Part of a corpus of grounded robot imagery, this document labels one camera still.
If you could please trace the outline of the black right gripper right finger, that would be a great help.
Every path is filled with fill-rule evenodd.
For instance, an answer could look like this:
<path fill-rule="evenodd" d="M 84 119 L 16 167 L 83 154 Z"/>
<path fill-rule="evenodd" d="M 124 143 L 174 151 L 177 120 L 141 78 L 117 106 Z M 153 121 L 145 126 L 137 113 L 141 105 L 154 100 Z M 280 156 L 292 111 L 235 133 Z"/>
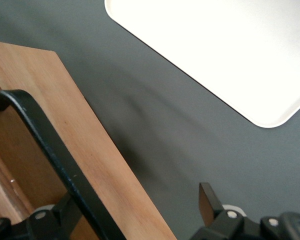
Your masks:
<path fill-rule="evenodd" d="M 204 226 L 192 240 L 300 240 L 300 213 L 288 211 L 254 222 L 241 208 L 223 205 L 207 182 L 199 184 L 198 206 Z"/>

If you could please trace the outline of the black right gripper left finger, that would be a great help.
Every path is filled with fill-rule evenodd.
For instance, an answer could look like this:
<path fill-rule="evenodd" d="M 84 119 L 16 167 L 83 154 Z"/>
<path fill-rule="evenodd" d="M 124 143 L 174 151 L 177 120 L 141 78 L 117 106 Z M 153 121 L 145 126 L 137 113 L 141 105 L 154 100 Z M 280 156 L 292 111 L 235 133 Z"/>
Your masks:
<path fill-rule="evenodd" d="M 67 193 L 57 204 L 40 207 L 19 223 L 0 217 L 0 240 L 69 240 L 82 215 Z"/>

